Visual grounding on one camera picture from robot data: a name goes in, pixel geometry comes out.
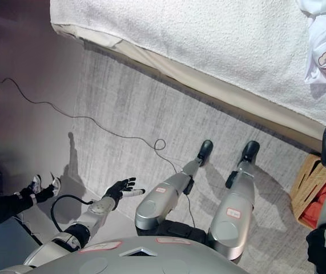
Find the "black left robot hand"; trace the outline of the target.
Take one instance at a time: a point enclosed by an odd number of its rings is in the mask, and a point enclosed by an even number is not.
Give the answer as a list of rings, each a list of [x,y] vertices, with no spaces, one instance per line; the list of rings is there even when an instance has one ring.
[[[120,181],[117,181],[113,186],[107,189],[106,193],[103,195],[103,198],[109,197],[112,198],[115,202],[112,211],[114,211],[119,201],[122,198],[134,197],[145,194],[146,190],[134,189],[136,183],[136,178],[127,178]]]

